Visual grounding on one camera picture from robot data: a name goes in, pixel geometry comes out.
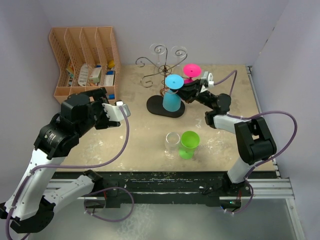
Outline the blue plastic wine glass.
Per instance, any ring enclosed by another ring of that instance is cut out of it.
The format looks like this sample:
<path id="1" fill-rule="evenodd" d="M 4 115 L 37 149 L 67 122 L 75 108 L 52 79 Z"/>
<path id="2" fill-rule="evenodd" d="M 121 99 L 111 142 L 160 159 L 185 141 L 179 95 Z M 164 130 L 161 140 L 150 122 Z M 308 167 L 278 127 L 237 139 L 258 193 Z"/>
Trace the blue plastic wine glass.
<path id="1" fill-rule="evenodd" d="M 183 87 L 184 79 L 177 74 L 170 74 L 165 78 L 165 91 L 162 106 L 168 112 L 176 112 L 181 107 L 181 98 L 177 95 L 178 90 Z"/>

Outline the pink plastic wine glass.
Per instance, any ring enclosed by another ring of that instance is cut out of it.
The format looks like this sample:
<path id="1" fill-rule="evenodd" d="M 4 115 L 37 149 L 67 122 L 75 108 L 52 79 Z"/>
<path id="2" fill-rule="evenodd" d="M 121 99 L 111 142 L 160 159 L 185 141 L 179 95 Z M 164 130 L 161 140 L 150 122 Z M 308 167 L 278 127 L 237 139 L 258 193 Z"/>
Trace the pink plastic wine glass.
<path id="1" fill-rule="evenodd" d="M 193 81 L 193 78 L 196 78 L 200 76 L 202 70 L 201 67 L 194 63 L 186 64 L 183 67 L 183 73 L 187 76 L 187 78 L 184 79 L 184 84 L 189 84 Z"/>

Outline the clear short wine glass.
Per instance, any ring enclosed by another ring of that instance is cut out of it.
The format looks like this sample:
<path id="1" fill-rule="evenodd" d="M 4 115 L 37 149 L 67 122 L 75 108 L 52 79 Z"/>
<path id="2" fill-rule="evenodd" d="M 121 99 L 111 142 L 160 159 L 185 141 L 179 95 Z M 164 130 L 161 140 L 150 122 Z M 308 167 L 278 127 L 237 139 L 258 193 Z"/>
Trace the clear short wine glass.
<path id="1" fill-rule="evenodd" d="M 187 49 L 184 46 L 173 46 L 170 52 L 176 58 L 175 65 L 177 66 L 180 65 L 188 57 Z"/>

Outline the green plastic wine glass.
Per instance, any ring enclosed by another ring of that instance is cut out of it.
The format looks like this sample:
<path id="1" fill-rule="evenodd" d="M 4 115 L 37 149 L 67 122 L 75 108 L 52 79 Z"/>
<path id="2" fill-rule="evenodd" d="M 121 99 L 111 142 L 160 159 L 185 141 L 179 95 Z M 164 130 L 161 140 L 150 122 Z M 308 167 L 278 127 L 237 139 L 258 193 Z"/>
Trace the green plastic wine glass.
<path id="1" fill-rule="evenodd" d="M 180 137 L 179 156 L 184 160 L 191 159 L 200 144 L 200 137 L 194 131 L 186 131 Z"/>

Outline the clear tall flute glass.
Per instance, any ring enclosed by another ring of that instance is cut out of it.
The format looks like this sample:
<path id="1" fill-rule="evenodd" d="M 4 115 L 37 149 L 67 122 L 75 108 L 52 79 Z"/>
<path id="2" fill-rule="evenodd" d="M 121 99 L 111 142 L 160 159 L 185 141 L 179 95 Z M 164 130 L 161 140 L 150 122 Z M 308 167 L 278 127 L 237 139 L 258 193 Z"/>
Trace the clear tall flute glass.
<path id="1" fill-rule="evenodd" d="M 160 56 L 167 52 L 166 49 L 167 49 L 166 46 L 164 44 L 160 44 L 160 43 L 153 43 L 149 47 L 150 52 L 153 55 L 155 55 L 155 60 L 156 60 L 155 65 L 157 67 L 160 66 Z"/>

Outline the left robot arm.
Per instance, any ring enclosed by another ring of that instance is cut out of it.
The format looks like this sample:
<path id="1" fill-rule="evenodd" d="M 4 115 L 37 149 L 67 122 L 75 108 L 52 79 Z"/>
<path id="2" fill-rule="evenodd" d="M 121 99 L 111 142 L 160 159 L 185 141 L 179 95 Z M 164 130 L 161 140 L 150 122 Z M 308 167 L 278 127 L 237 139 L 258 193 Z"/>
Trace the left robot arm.
<path id="1" fill-rule="evenodd" d="M 46 228 L 55 214 L 82 196 L 98 196 L 104 180 L 94 166 L 82 166 L 83 173 L 73 182 L 52 192 L 47 186 L 80 138 L 89 130 L 119 127 L 130 116 L 122 101 L 110 104 L 107 91 L 97 88 L 70 95 L 60 112 L 41 128 L 28 167 L 12 196 L 0 205 L 5 232 L 14 231 L 25 238 Z"/>

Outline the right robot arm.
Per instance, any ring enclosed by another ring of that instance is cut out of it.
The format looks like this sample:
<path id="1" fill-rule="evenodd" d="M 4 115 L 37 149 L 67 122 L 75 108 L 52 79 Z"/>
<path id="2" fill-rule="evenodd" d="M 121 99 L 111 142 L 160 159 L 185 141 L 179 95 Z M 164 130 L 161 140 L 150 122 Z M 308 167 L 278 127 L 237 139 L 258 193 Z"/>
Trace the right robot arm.
<path id="1" fill-rule="evenodd" d="M 235 134 L 239 158 L 224 174 L 221 186 L 226 195 L 233 196 L 243 187 L 255 164 L 274 155 L 277 146 L 263 117 L 244 120 L 227 115 L 231 96 L 225 93 L 215 95 L 208 86 L 207 80 L 197 79 L 173 92 L 188 104 L 197 101 L 210 108 L 204 114 L 208 126 Z"/>

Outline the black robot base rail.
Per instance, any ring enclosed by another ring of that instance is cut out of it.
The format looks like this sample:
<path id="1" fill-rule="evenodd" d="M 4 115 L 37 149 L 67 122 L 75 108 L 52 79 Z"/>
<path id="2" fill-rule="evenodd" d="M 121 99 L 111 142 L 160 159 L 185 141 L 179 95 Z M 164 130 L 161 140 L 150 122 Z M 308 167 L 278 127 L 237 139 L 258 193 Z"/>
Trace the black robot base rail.
<path id="1" fill-rule="evenodd" d="M 205 205 L 237 211 L 250 200 L 293 199 L 289 179 L 274 171 L 254 171 L 243 183 L 228 183 L 224 171 L 99 171 L 93 188 L 84 185 L 81 172 L 57 171 L 45 193 L 67 194 L 72 201 L 106 201 L 105 207 L 121 204 Z"/>

